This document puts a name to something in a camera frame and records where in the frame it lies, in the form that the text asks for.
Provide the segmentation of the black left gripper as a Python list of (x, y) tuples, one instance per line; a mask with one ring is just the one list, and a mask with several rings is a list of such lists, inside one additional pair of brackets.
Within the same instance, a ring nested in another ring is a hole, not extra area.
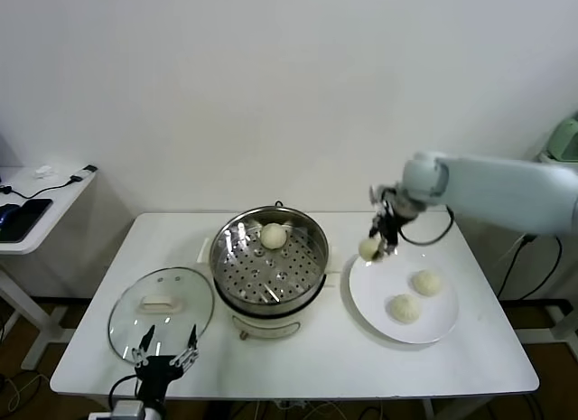
[(197, 325), (194, 324), (186, 349), (175, 358), (172, 356), (149, 356), (146, 353), (154, 336), (154, 325), (141, 338), (139, 345), (131, 349), (135, 374), (140, 381), (136, 397), (145, 403), (163, 403), (169, 385), (184, 375), (199, 357)]

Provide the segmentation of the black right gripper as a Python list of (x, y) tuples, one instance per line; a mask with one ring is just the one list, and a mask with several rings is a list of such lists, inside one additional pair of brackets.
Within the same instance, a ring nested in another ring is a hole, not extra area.
[(398, 234), (402, 218), (390, 207), (385, 206), (372, 219), (372, 225), (368, 233), (369, 238), (374, 238), (380, 234), (383, 240), (379, 240), (375, 252), (375, 261), (380, 262), (396, 254), (398, 244)]

